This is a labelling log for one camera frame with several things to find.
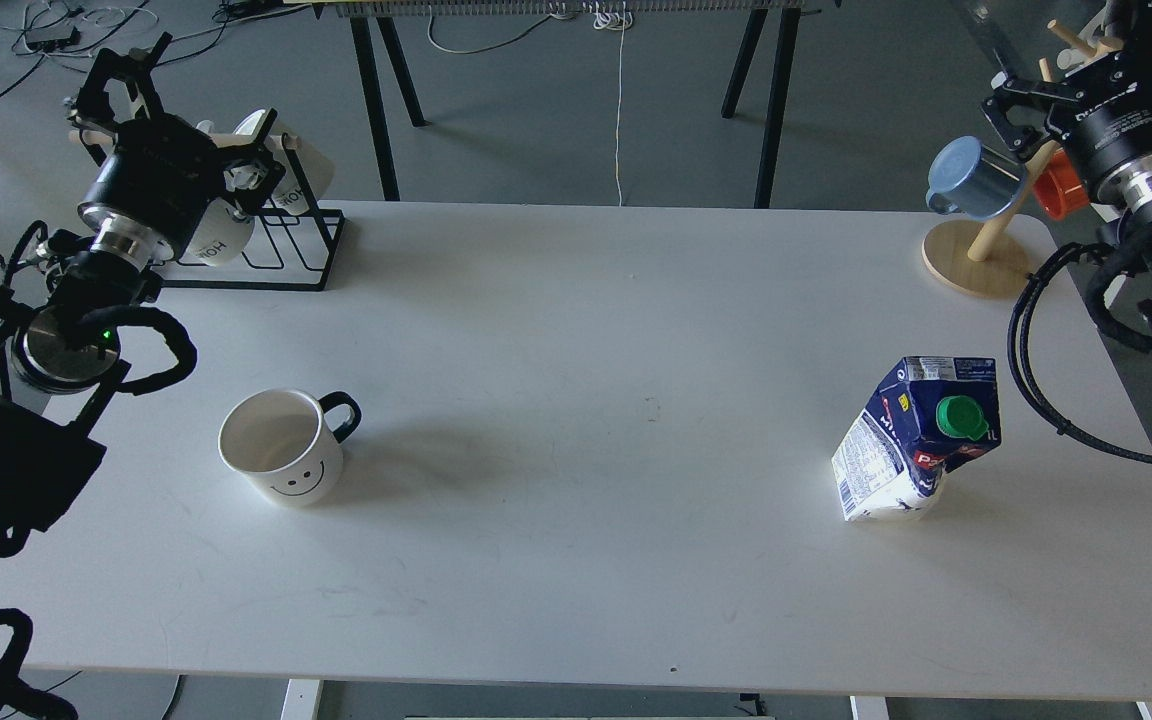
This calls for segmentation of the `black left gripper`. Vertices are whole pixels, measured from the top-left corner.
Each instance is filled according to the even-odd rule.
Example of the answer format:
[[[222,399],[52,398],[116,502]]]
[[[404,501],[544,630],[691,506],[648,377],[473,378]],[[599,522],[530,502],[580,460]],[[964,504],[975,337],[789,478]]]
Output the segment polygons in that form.
[[[251,215],[282,182],[282,161],[265,132],[215,136],[165,113],[151,73],[170,41],[164,32],[150,50],[120,55],[104,47],[67,100],[77,143],[99,165],[78,205],[96,234],[91,250],[126,263],[179,259],[212,202]],[[106,91],[113,81],[124,88],[131,111],[122,122]],[[88,141],[88,132],[109,137],[108,151]]]

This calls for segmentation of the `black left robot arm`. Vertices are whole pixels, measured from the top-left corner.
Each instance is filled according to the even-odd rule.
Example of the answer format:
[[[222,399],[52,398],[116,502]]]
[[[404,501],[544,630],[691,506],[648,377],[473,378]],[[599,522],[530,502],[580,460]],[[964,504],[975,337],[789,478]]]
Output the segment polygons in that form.
[[[99,168],[78,205],[84,232],[35,222],[0,253],[0,559],[54,526],[99,470],[93,429],[114,397],[194,372],[184,325],[156,306],[161,266],[200,247],[210,211],[252,219],[285,179],[273,120],[221,138],[165,109],[154,71],[173,41],[96,54],[67,103]],[[33,634],[26,611],[0,609],[0,717],[74,719],[22,676]]]

